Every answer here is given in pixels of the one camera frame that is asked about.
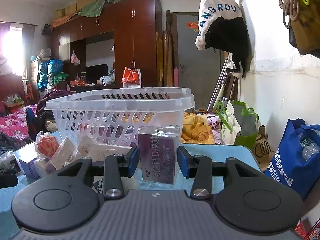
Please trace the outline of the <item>black white diamond logo box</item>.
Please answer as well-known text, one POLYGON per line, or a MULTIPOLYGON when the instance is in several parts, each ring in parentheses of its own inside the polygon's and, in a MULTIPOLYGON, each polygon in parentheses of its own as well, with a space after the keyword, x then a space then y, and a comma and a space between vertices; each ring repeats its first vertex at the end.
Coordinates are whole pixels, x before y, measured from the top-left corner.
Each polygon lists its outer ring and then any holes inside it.
POLYGON ((103 176, 94 176, 92 189, 98 194, 103 194, 103 180, 103 176))

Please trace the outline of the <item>blue shopping bag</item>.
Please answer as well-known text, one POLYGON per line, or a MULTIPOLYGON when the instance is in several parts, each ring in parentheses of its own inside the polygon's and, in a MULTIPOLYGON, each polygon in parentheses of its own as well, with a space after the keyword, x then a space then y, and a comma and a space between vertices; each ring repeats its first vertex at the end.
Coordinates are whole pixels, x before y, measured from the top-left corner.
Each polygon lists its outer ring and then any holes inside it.
POLYGON ((311 139, 319 145, 319 125, 307 125, 303 119, 288 120, 265 174, 305 199, 319 179, 319 153, 305 160, 303 139, 311 139))

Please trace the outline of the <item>purple D3 medicine box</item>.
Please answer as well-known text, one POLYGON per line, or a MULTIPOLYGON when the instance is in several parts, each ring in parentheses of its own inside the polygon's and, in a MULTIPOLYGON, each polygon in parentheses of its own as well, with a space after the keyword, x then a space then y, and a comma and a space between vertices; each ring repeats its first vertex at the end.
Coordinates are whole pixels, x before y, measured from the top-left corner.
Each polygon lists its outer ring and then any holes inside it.
POLYGON ((177 174, 180 127, 143 127, 138 131, 137 140, 143 180, 174 184, 177 174))

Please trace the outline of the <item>pink tissue pack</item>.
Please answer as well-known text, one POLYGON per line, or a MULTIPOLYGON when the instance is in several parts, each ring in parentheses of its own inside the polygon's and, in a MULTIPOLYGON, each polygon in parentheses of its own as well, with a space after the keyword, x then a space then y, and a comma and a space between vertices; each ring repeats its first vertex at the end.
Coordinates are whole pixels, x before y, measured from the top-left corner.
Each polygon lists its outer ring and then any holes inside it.
POLYGON ((60 143, 57 138, 49 132, 43 133, 40 131, 36 136, 34 146, 37 154, 44 158, 51 158, 60 146, 60 143))

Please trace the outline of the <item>green white tote bag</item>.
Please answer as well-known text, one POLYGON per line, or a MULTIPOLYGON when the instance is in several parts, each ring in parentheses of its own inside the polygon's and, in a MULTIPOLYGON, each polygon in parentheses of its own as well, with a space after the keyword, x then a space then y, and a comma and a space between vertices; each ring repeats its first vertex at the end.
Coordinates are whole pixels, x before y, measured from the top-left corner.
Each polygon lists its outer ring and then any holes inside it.
POLYGON ((251 150, 259 131, 259 115, 242 101, 218 102, 216 112, 222 121, 221 140, 224 145, 245 146, 251 150))

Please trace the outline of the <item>dark red wooden wardrobe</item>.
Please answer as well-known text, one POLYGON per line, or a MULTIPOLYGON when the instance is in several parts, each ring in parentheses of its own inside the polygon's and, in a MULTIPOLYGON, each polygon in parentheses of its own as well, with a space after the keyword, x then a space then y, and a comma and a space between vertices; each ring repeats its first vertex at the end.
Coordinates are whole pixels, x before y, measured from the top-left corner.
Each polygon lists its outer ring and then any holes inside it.
POLYGON ((162 8, 157 0, 127 0, 106 4, 98 17, 75 15, 51 32, 51 58, 61 59, 71 78, 85 69, 86 42, 114 38, 114 66, 117 88, 123 71, 136 67, 142 86, 156 87, 157 38, 162 35, 162 8))

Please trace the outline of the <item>grey door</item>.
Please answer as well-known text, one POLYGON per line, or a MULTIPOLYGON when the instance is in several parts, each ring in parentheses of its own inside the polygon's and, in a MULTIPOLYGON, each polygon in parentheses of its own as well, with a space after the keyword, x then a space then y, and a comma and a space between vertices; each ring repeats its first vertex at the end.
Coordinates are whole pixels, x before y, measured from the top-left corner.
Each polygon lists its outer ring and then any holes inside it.
POLYGON ((198 50, 197 14, 177 14, 178 85, 191 89, 195 107, 206 109, 221 72, 221 53, 214 48, 198 50))

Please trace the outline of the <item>pink floral bed cover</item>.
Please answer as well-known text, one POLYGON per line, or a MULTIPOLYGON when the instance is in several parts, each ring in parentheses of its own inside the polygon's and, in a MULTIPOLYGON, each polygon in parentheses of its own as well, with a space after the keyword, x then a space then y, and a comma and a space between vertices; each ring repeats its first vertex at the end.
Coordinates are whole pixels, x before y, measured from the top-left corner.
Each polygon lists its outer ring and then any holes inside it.
POLYGON ((30 108, 36 114, 37 104, 20 108, 15 113, 0 118, 0 130, 7 136, 24 141, 29 138, 26 110, 30 108))

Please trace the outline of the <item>white plastic laundry basket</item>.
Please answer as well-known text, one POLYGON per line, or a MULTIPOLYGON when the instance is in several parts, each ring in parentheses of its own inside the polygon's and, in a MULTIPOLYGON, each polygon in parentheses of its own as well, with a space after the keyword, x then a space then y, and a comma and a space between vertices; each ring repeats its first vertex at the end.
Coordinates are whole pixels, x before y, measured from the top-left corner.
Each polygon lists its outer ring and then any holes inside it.
POLYGON ((62 138, 75 145, 88 136, 102 144, 137 144, 147 126, 182 128, 185 111, 195 107, 189 88, 117 88, 92 90, 46 102, 62 138))

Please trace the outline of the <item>beige cardboard box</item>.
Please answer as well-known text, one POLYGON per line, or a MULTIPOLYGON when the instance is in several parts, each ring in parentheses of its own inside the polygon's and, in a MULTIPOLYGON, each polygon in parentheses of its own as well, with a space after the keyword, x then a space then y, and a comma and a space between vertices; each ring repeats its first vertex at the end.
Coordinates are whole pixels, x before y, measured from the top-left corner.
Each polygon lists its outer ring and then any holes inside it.
POLYGON ((63 139, 63 141, 61 142, 60 146, 57 148, 54 155, 51 157, 51 164, 55 167, 56 170, 61 169, 74 151, 75 145, 70 139, 65 137, 65 139, 63 139))

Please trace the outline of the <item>yellow blanket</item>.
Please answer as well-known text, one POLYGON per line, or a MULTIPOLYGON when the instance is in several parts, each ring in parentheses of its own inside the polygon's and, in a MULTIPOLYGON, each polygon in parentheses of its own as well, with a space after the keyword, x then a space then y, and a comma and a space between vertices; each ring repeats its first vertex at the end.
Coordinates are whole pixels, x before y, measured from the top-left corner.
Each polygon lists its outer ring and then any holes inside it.
POLYGON ((184 113, 181 143, 215 144, 212 128, 206 115, 184 113))

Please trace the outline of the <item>orange white plastic bag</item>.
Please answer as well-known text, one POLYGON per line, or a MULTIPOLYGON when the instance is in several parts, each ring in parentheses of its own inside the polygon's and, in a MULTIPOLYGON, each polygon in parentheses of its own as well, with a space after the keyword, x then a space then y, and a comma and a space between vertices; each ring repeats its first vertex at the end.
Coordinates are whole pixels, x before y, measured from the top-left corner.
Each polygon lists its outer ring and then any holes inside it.
POLYGON ((125 67, 121 83, 123 88, 141 88, 142 77, 140 69, 125 67))

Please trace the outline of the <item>brown hanging bag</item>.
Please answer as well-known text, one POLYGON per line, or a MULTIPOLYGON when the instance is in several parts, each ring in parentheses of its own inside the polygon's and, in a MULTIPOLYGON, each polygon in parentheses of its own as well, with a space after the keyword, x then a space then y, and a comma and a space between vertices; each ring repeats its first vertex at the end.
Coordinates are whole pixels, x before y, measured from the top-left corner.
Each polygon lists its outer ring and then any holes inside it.
POLYGON ((289 29, 289 44, 300 55, 319 58, 319 0, 278 0, 283 24, 289 29))

